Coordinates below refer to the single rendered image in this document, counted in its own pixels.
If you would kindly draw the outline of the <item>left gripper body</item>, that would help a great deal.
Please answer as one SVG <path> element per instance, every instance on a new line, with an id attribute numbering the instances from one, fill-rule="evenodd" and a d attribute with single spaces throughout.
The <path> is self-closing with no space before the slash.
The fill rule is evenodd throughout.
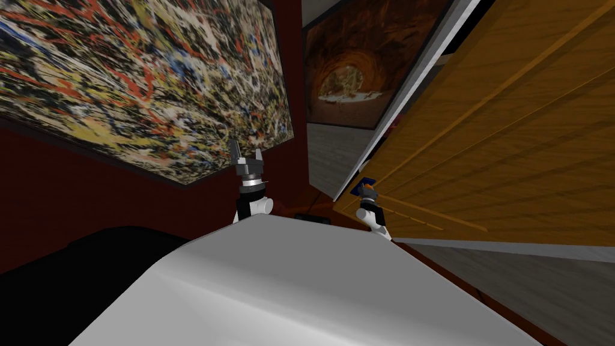
<path id="1" fill-rule="evenodd" d="M 245 157 L 234 160 L 234 167 L 236 174 L 241 177 L 248 175 L 260 176 L 264 172 L 264 162 L 262 160 L 247 159 Z"/>

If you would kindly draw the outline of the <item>blue door handle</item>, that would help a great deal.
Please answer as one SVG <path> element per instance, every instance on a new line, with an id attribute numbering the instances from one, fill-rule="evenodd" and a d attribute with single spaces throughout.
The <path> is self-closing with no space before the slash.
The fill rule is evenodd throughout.
<path id="1" fill-rule="evenodd" d="M 351 195 L 354 196 L 359 196 L 360 195 L 360 188 L 363 185 L 367 185 L 369 187 L 373 187 L 374 183 L 376 182 L 375 179 L 372 178 L 368 178 L 368 177 L 363 177 L 354 187 L 353 189 L 350 191 Z"/>

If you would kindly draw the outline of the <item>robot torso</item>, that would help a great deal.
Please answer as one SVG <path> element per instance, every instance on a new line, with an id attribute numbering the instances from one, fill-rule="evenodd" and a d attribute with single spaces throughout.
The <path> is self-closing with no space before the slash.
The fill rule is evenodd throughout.
<path id="1" fill-rule="evenodd" d="M 541 346 L 379 234 L 258 214 L 165 255 L 69 346 Z"/>

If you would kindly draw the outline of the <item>colourful splatter painting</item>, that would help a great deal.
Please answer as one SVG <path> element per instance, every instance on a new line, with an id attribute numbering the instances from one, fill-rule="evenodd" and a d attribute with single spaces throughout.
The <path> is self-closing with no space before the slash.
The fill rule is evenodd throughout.
<path id="1" fill-rule="evenodd" d="M 294 137 L 266 0 L 0 0 L 0 120 L 179 185 Z"/>

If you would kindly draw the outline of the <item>orange cave painting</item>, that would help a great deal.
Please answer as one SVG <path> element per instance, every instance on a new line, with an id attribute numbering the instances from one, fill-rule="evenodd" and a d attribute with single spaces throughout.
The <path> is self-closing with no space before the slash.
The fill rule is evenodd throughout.
<path id="1" fill-rule="evenodd" d="M 306 119 L 373 130 L 453 0 L 343 0 L 304 35 Z"/>

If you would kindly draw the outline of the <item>brown wooden door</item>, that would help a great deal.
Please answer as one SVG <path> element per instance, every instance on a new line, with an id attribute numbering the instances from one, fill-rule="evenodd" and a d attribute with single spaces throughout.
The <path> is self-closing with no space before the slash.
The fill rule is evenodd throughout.
<path id="1" fill-rule="evenodd" d="M 361 177 L 398 242 L 615 263 L 615 0 L 494 0 Z"/>

